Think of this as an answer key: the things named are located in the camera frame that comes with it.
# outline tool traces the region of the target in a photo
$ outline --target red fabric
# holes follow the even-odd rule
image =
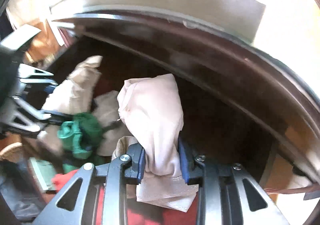
[[[105,93],[108,93],[110,91],[112,91],[112,84],[109,80],[103,78],[103,76],[101,76],[93,90],[93,98],[96,98],[97,96],[103,95]]]
[[[55,175],[52,182],[56,191],[59,191],[76,172],[77,170],[74,170],[67,174]],[[99,194],[96,225],[101,224],[103,196],[104,189],[102,188]],[[141,213],[136,213],[132,209],[127,208],[128,225],[194,225],[196,224],[197,203],[198,197],[195,198],[186,213],[163,208],[163,222],[161,223],[145,218]]]
[[[189,210],[184,213],[172,209],[164,209],[163,224],[164,225],[195,225],[198,211],[198,194],[193,200]]]

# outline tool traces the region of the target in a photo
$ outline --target beige garment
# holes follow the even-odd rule
[[[146,151],[137,201],[188,211],[198,185],[185,184],[177,151],[183,112],[172,74],[124,81],[119,116]]]
[[[117,147],[112,154],[112,160],[125,154],[130,145],[138,143],[137,139],[133,136],[124,136],[118,140]],[[136,185],[127,184],[127,198],[136,197]]]
[[[79,63],[68,78],[55,88],[42,109],[74,115],[90,110],[92,90],[100,77],[96,69],[102,56],[92,56]],[[57,137],[59,126],[48,125],[37,138],[56,156],[62,156],[63,148]]]
[[[67,79],[47,97],[42,109],[70,115],[88,112],[92,90],[101,75],[96,69],[101,60],[102,56],[91,56],[79,63]]]
[[[97,108],[92,112],[92,115],[97,118],[102,128],[116,123],[115,128],[103,133],[104,139],[97,149],[97,154],[101,156],[111,156],[116,149],[118,140],[123,136],[131,135],[125,124],[122,121],[118,121],[120,118],[118,113],[118,94],[118,91],[112,90],[94,99]]]

